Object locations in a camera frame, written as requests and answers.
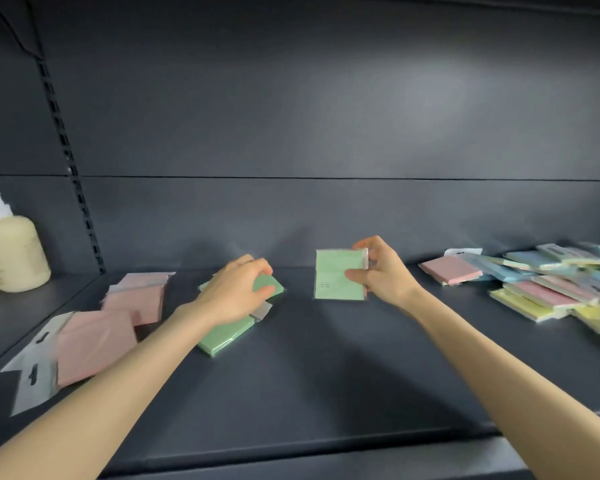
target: bottle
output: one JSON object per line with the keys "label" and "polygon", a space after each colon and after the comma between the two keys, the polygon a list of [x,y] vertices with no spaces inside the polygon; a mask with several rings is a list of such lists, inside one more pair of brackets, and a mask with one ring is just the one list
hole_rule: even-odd
{"label": "bottle", "polygon": [[28,218],[14,216],[0,196],[0,290],[32,290],[49,281],[51,270],[36,227]]}

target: black shelf surface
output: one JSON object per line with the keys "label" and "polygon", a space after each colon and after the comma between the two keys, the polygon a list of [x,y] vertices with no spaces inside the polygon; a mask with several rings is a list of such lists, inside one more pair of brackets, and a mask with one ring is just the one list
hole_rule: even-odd
{"label": "black shelf surface", "polygon": [[0,291],[0,355],[96,279],[96,274],[65,274],[23,293]]}
{"label": "black shelf surface", "polygon": [[[536,325],[488,297],[492,283],[417,279],[488,337],[600,414],[600,336],[573,318]],[[105,469],[136,474],[497,435],[486,412],[413,320],[372,297],[312,299],[312,268],[276,268],[270,316],[214,359],[194,349]],[[179,272],[164,316],[211,270]],[[97,309],[108,274],[60,311]],[[0,367],[9,359],[0,359]],[[0,374],[0,444],[73,388],[8,418],[16,374]]]}

